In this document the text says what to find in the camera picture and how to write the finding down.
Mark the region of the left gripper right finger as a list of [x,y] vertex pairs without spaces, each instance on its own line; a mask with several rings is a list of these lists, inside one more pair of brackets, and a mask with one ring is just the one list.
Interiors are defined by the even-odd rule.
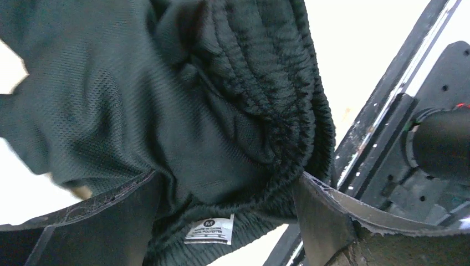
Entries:
[[310,265],[468,265],[469,230],[405,219],[308,173],[293,189]]

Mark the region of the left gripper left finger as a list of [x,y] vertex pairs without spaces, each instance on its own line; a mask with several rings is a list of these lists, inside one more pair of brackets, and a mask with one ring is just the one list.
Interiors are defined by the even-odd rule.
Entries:
[[122,186],[20,225],[1,225],[1,264],[141,265],[159,206],[161,179]]

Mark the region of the black shorts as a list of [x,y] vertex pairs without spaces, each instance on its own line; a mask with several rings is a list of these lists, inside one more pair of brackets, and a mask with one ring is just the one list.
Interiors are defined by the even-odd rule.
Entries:
[[160,204],[145,265],[207,265],[296,219],[335,128],[303,1],[2,1],[28,76],[1,137],[94,196],[139,175]]

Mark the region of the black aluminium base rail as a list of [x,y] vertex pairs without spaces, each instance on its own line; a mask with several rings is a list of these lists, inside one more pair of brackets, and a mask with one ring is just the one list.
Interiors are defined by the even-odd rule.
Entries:
[[[430,1],[335,155],[329,187],[405,219],[469,230],[468,1]],[[310,265],[299,222],[266,265]]]

